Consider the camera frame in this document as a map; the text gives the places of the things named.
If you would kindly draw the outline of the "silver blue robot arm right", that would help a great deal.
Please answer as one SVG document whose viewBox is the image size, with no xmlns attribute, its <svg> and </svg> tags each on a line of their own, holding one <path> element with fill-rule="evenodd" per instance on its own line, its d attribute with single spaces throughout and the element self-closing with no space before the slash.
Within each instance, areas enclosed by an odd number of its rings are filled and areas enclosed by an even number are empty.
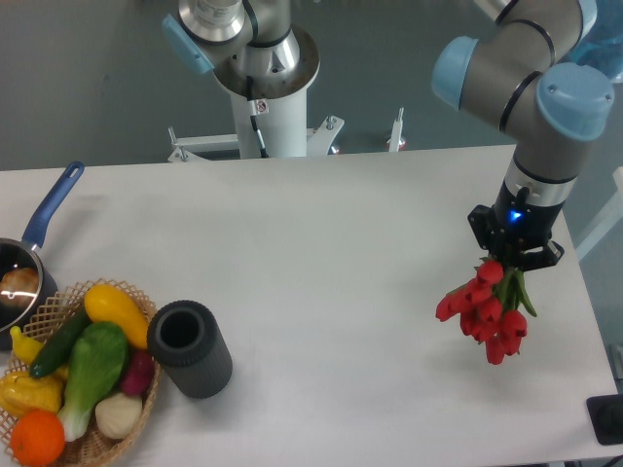
<svg viewBox="0 0 623 467">
<path fill-rule="evenodd" d="M 598 17 L 594 1 L 481 1 L 497 26 L 489 41 L 457 37 L 440 53 L 433 92 L 516 142 L 495 203 L 468 222 L 479 245 L 507 267 L 555 266 L 552 228 L 614 101 L 609 78 L 565 56 Z"/>
</svg>

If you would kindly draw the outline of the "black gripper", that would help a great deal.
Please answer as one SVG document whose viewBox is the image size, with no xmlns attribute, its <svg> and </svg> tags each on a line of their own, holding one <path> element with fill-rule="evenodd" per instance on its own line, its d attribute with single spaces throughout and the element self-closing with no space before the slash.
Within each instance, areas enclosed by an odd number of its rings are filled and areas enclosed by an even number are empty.
<svg viewBox="0 0 623 467">
<path fill-rule="evenodd" d="M 491 206 L 476 205 L 468 214 L 479 246 L 505 267 L 537 270 L 556 266 L 565 254 L 552 239 L 561 205 L 528 203 L 529 192 L 501 190 Z"/>
</svg>

